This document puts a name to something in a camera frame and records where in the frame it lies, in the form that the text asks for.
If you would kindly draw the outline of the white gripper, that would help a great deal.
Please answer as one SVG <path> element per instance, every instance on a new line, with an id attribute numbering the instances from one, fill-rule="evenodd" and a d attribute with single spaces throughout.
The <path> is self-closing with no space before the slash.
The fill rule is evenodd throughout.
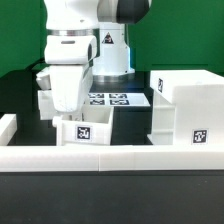
<path id="1" fill-rule="evenodd" d="M 97 39 L 89 36 L 47 36 L 47 67 L 36 75 L 42 90 L 51 90 L 58 112 L 78 113 L 93 83 L 90 63 L 97 55 Z"/>

